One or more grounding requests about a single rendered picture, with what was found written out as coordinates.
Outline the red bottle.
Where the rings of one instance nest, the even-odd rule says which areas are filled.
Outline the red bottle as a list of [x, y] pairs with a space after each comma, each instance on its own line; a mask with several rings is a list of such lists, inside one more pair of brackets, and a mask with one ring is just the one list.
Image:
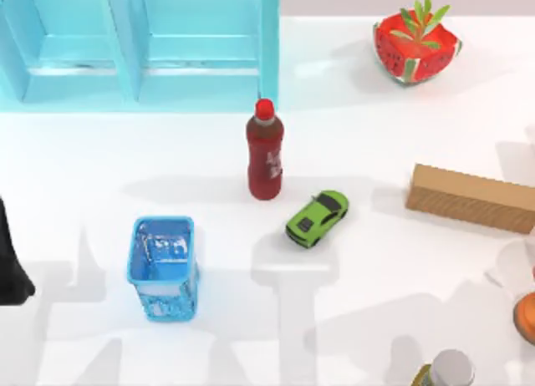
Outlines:
[[282, 187], [280, 153], [284, 135], [283, 122], [277, 117], [272, 100], [259, 99], [256, 102], [254, 115], [247, 122], [246, 135], [248, 188], [256, 199], [271, 200]]

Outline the green toy car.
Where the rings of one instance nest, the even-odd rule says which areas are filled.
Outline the green toy car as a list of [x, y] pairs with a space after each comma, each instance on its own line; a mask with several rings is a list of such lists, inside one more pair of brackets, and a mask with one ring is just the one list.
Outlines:
[[343, 219], [349, 209], [348, 198], [336, 190], [322, 190], [286, 224], [290, 239], [312, 248]]

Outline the blue mesh basket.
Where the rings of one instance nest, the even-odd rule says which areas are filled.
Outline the blue mesh basket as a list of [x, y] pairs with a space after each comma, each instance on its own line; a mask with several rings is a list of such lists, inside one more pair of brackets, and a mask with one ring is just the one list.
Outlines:
[[189, 216], [142, 216], [134, 224], [126, 276], [153, 322], [187, 322], [196, 314], [194, 230]]

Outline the light blue rack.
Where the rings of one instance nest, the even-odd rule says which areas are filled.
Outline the light blue rack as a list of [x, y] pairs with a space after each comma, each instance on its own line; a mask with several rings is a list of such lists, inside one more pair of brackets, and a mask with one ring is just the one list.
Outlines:
[[278, 96], [279, 0], [0, 0], [0, 112], [244, 112]]

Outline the watermelon plant pot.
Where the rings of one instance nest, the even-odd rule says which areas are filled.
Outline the watermelon plant pot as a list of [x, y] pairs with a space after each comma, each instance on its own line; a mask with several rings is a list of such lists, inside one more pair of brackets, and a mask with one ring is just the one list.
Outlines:
[[415, 0], [412, 9], [373, 26], [375, 53], [389, 75], [402, 84], [418, 84], [444, 70], [462, 49], [462, 41], [441, 20], [450, 7], [432, 9], [431, 0]]

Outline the brown wooden block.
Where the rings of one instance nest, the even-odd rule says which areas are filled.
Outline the brown wooden block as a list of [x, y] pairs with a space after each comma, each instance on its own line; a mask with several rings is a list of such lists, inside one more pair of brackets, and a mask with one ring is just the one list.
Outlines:
[[417, 164], [405, 207], [527, 235], [535, 229], [535, 187]]

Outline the yellow bottle with grey cap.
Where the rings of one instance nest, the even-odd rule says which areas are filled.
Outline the yellow bottle with grey cap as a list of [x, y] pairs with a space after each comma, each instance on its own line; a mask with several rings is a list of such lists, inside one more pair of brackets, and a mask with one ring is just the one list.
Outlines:
[[471, 386], [475, 367], [460, 350], [446, 349], [421, 367], [410, 386]]

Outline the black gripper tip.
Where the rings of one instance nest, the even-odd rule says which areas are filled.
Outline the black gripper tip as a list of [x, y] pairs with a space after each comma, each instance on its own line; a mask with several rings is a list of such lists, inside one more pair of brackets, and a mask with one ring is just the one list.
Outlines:
[[5, 205], [0, 197], [0, 306], [22, 305], [35, 292], [14, 250]]

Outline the orange round object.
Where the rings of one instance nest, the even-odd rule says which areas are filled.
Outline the orange round object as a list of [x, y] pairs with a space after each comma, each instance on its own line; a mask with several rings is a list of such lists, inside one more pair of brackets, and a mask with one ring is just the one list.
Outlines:
[[535, 345], [535, 292], [519, 299], [513, 310], [513, 320], [519, 333]]

